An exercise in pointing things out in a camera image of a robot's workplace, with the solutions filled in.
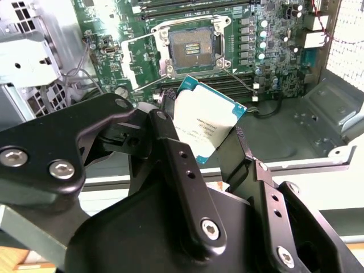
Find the silver screw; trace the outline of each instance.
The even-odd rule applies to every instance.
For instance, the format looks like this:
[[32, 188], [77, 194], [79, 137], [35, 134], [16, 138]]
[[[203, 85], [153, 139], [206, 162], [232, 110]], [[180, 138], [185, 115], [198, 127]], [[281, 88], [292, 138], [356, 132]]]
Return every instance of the silver screw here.
[[295, 267], [295, 261], [293, 260], [293, 257], [291, 253], [288, 252], [287, 249], [284, 247], [278, 246], [277, 253], [279, 256], [279, 259], [289, 268]]
[[201, 227], [206, 236], [213, 241], [217, 240], [220, 236], [220, 231], [217, 225], [211, 220], [203, 220]]
[[293, 183], [289, 183], [289, 187], [295, 192], [295, 193], [300, 193], [300, 188]]
[[216, 65], [217, 65], [218, 67], [221, 67], [221, 66], [223, 65], [222, 60], [217, 60], [217, 61], [216, 61]]
[[268, 171], [267, 165], [265, 165], [263, 162], [259, 162], [259, 165], [262, 167], [263, 170]]
[[8, 167], [20, 167], [28, 161], [28, 155], [18, 149], [8, 149], [0, 154], [0, 162]]
[[120, 107], [123, 107], [123, 108], [127, 108], [127, 104], [125, 103], [125, 101], [123, 101], [122, 99], [120, 98], [117, 98], [115, 100], [116, 104], [119, 105]]
[[158, 112], [157, 112], [157, 115], [158, 115], [158, 117], [160, 117], [161, 119], [167, 119], [167, 116], [166, 116], [163, 112], [161, 112], [161, 111], [158, 111]]
[[70, 162], [61, 160], [53, 162], [49, 167], [52, 176], [58, 179], [69, 179], [75, 174], [75, 168]]

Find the motherboard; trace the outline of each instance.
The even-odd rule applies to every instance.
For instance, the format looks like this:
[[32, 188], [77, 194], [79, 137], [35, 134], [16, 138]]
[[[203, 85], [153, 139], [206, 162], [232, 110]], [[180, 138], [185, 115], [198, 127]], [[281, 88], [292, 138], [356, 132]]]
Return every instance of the motherboard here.
[[304, 94], [301, 74], [311, 63], [297, 44], [303, 0], [74, 0], [74, 7], [102, 89], [133, 103], [155, 102], [186, 75], [240, 103]]

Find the green circuit board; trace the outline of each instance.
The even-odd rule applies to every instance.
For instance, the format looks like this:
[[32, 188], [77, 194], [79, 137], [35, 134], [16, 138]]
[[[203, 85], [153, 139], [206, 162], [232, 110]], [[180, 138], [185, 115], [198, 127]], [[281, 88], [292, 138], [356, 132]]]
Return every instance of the green circuit board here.
[[[178, 87], [182, 78], [177, 77], [165, 78], [142, 90], [134, 90], [121, 67], [124, 53], [121, 42], [150, 34], [153, 27], [166, 21], [220, 15], [231, 19], [231, 23], [224, 29], [225, 60], [231, 62], [231, 66], [226, 69], [244, 79], [250, 86], [254, 82], [259, 83], [259, 99], [269, 100], [279, 92], [283, 92], [285, 97], [304, 94], [300, 71], [307, 64], [301, 63], [303, 50], [296, 45], [296, 35], [302, 29], [302, 19], [287, 18], [287, 10], [302, 1], [292, 0], [287, 4], [286, 0], [260, 0], [256, 1], [260, 5], [252, 5], [247, 0], [74, 0], [74, 7], [84, 41], [92, 45], [90, 59], [106, 92], [114, 92], [122, 86], [129, 91], [128, 99], [131, 102], [152, 102], [153, 94], [160, 92], [164, 86]], [[181, 37], [188, 37], [188, 32], [183, 31], [202, 30], [201, 33], [204, 33], [203, 30], [208, 31], [211, 27], [210, 20], [197, 20], [175, 25], [169, 33], [178, 34], [180, 31]], [[212, 44], [217, 48], [221, 42], [215, 41]], [[185, 51], [187, 55], [180, 62], [188, 64], [184, 61], [190, 57], [189, 54], [201, 53], [199, 46], [199, 42], [186, 44], [189, 47]], [[134, 71], [139, 86], [161, 78], [161, 57], [153, 36], [129, 43], [129, 50], [130, 68]], [[199, 58], [201, 63], [204, 58], [206, 55]], [[196, 77], [202, 82], [211, 82], [212, 86], [216, 83], [217, 90], [221, 88], [220, 92], [236, 101], [251, 101], [251, 92], [245, 90], [224, 70], [212, 71], [212, 68], [204, 63], [182, 67], [179, 73], [206, 71], [205, 75]]]

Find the red wire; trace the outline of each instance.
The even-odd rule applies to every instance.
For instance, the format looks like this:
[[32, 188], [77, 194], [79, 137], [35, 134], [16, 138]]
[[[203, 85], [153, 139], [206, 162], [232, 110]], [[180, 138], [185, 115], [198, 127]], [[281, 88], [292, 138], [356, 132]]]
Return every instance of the red wire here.
[[338, 40], [336, 38], [333, 37], [333, 35], [330, 35], [326, 28], [324, 27], [324, 24], [322, 23], [321, 21], [321, 17], [320, 17], [320, 14], [319, 14], [319, 10], [317, 9], [316, 5], [315, 5], [315, 0], [311, 0], [311, 5], [313, 6], [313, 9], [315, 11], [315, 15], [317, 16], [317, 19], [318, 19], [318, 22], [320, 23], [320, 26], [321, 26], [321, 29], [322, 31], [324, 32], [325, 35], [327, 35], [330, 39], [334, 40], [335, 42], [338, 42], [338, 43], [342, 43], [342, 44], [358, 44], [358, 43], [363, 43], [364, 40], [361, 40], [361, 41], [358, 41], [358, 42], [346, 42], [346, 41], [343, 41], [343, 40]]

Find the cpu socket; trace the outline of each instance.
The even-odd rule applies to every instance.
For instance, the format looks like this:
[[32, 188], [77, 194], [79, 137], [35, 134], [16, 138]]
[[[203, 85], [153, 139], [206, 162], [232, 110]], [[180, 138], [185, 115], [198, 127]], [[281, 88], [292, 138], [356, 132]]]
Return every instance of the cpu socket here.
[[[188, 28], [188, 23], [209, 20], [211, 26]], [[155, 43], [160, 52], [161, 75], [181, 78], [216, 73], [230, 68], [225, 60], [224, 28], [231, 23], [228, 16], [206, 15], [165, 21], [154, 28]]]

